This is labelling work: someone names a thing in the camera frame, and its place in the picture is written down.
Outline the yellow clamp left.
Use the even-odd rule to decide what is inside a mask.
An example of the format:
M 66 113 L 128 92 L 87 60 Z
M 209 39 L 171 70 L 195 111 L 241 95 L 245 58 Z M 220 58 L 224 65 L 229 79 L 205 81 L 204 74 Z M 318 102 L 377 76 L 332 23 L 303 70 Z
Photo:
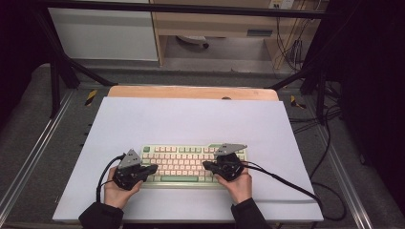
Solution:
M 87 99 L 85 101 L 85 106 L 90 106 L 96 96 L 97 90 L 91 90 L 87 96 Z

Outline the white power strip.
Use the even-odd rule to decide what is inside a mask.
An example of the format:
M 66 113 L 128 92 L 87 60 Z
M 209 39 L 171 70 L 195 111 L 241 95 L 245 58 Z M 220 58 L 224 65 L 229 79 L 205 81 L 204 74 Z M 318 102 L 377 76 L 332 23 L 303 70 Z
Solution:
M 293 6 L 294 0 L 270 0 L 270 9 L 290 10 Z

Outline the green and cream mechanical keyboard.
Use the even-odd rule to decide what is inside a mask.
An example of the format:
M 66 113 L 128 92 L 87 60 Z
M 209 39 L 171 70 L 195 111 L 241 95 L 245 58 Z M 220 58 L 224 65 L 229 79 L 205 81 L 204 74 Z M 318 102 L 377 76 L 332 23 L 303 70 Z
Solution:
M 158 170 L 147 178 L 147 188 L 217 189 L 222 185 L 213 173 L 205 170 L 204 161 L 216 159 L 214 153 L 224 143 L 201 145 L 144 145 L 141 160 L 144 166 L 157 164 Z M 246 160 L 246 148 L 237 152 L 241 162 Z

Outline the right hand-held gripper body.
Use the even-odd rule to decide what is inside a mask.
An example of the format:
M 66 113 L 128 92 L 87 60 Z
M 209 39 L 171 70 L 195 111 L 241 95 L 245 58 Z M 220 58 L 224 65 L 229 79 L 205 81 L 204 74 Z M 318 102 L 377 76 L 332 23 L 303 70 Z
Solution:
M 245 149 L 243 144 L 225 143 L 219 147 L 214 153 L 216 163 L 219 165 L 218 174 L 226 181 L 236 179 L 243 170 L 241 160 L 237 156 L 237 152 Z

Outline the person's right hand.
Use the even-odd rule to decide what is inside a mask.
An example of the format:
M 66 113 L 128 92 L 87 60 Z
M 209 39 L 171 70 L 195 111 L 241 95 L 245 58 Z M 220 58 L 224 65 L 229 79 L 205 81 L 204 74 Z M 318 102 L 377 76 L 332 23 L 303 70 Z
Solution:
M 214 178 L 228 191 L 236 204 L 252 198 L 252 176 L 247 168 L 244 168 L 241 174 L 232 181 L 226 181 L 217 174 L 214 175 Z

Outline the light wooden table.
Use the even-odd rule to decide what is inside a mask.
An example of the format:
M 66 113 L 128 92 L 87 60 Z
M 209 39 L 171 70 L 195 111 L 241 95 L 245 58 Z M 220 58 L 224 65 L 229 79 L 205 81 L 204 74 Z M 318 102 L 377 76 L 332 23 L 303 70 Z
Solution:
M 186 87 L 186 86 L 113 86 L 109 97 L 194 98 L 229 100 L 278 101 L 278 94 L 270 89 Z

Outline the white cabinet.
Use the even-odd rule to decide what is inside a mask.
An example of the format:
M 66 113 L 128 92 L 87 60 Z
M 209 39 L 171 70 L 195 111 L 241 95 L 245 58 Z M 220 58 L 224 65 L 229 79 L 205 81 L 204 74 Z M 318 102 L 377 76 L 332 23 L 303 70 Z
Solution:
M 50 14 L 71 58 L 158 60 L 149 12 L 50 9 Z

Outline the aluminium rail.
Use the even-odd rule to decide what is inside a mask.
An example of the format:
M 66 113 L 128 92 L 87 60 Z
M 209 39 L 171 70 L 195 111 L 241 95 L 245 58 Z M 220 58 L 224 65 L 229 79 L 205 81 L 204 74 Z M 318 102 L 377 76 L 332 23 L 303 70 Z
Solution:
M 328 147 L 327 155 L 329 158 L 330 166 L 336 176 L 339 187 L 343 193 L 346 204 L 348 205 L 354 222 L 358 229 L 373 229 L 373 224 L 365 210 L 359 195 L 357 194 L 352 180 L 349 177 L 342 161 L 340 160 L 332 142 L 331 136 L 327 133 L 324 126 L 317 127 L 319 135 L 322 137 L 323 142 Z
M 52 139 L 53 133 L 57 129 L 61 119 L 66 113 L 69 105 L 72 102 L 72 98 L 75 96 L 75 90 L 68 90 L 61 102 L 60 110 L 56 113 L 55 117 L 51 118 L 39 138 L 36 140 L 34 146 L 25 158 L 24 163 L 18 170 L 18 173 L 11 180 L 11 184 L 5 194 L 0 198 L 0 224 L 3 223 L 8 217 L 13 205 L 20 196 L 27 181 L 29 180 L 32 171 L 45 151 L 48 143 Z

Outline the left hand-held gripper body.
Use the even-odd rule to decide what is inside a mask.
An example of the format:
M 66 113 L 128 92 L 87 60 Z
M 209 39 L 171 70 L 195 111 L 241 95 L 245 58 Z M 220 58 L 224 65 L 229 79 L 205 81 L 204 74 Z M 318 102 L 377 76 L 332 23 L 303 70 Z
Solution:
M 141 181 L 141 159 L 135 150 L 131 149 L 117 166 L 113 176 L 114 183 L 121 189 L 131 190 Z

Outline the yellow clamp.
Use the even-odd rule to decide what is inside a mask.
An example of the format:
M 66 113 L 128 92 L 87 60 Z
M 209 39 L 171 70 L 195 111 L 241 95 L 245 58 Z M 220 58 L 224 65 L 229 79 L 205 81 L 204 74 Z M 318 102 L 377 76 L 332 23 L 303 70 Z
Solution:
M 294 95 L 290 96 L 290 105 L 292 107 L 298 107 L 300 109 L 306 109 L 307 108 L 307 106 L 305 104 L 298 103 Z
M 96 96 L 97 90 L 91 90 L 87 96 L 87 99 L 85 101 L 85 106 L 90 106 Z

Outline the white chair base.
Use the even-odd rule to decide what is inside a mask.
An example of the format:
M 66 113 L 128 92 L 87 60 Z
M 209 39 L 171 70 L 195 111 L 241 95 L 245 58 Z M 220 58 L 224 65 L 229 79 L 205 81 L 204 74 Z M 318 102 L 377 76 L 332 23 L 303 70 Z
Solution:
M 204 49 L 209 48 L 209 44 L 207 43 L 204 36 L 183 36 L 183 35 L 178 35 L 178 38 L 181 41 L 189 43 L 189 44 L 200 45 Z

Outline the light wooden desk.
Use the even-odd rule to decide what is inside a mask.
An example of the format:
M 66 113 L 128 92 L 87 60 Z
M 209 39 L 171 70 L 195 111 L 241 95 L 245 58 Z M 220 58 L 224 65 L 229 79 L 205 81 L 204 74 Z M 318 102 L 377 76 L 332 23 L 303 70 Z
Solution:
M 269 9 L 270 0 L 149 0 L 152 4 Z M 324 11 L 319 0 L 294 0 L 291 10 Z M 311 42 L 318 19 L 154 12 L 156 36 L 258 37 L 265 41 L 273 66 L 280 69 L 297 40 Z

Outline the black curtain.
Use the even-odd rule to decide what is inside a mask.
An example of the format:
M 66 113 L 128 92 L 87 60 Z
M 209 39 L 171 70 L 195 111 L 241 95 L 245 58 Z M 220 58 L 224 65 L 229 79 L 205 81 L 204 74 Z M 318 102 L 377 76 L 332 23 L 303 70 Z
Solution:
M 28 0 L 0 0 L 0 125 L 6 122 L 32 79 L 47 62 Z
M 349 128 L 405 212 L 405 0 L 362 0 L 344 27 L 334 74 Z

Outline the black metal crossbar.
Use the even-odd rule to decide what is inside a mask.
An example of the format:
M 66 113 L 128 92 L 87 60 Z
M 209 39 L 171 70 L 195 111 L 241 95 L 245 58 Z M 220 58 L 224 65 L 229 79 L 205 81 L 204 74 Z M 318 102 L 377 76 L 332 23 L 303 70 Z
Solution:
M 322 11 L 307 10 L 272 10 L 200 5 L 171 5 L 171 4 L 146 4 L 146 3 L 121 3 L 99 1 L 75 0 L 37 0 L 38 4 L 47 8 L 79 9 L 79 10 L 120 10 L 120 11 L 149 11 L 170 13 L 199 13 L 220 15 L 242 15 L 263 17 L 330 19 L 334 14 Z

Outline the yellow clamp right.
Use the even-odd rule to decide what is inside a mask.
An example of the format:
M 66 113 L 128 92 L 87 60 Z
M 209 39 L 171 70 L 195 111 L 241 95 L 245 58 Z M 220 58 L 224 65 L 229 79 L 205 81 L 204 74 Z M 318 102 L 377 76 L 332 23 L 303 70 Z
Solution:
M 307 108 L 307 106 L 305 104 L 298 103 L 294 95 L 290 96 L 290 105 L 292 107 L 298 107 L 300 109 L 306 109 Z

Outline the person's left hand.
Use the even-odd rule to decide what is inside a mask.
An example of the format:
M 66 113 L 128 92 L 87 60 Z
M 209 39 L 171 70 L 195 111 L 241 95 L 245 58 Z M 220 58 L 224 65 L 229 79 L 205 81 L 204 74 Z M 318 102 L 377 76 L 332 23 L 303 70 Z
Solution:
M 121 189 L 113 181 L 116 169 L 116 167 L 113 167 L 109 171 L 109 182 L 104 185 L 104 203 L 112 207 L 123 209 L 128 200 L 140 190 L 143 181 L 139 181 L 131 190 Z

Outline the black metal stand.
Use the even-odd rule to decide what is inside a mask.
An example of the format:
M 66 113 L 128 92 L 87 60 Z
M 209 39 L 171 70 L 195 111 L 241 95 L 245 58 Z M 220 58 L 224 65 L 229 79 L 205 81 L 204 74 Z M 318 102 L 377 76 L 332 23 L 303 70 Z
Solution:
M 69 89 L 77 89 L 80 85 L 75 71 L 85 74 L 103 86 L 116 86 L 116 83 L 91 72 L 65 53 L 47 9 L 33 8 L 32 16 L 44 36 L 48 56 L 50 57 L 52 89 L 51 118 L 56 117 L 57 113 L 61 110 L 60 80 L 63 80 Z
M 302 94 L 311 94 L 314 90 L 317 90 L 315 117 L 321 125 L 325 125 L 327 121 L 327 118 L 324 115 L 326 64 L 322 60 L 309 61 L 301 71 L 269 86 L 269 88 L 278 91 L 286 85 L 301 78 L 304 78 L 304 83 L 300 88 Z

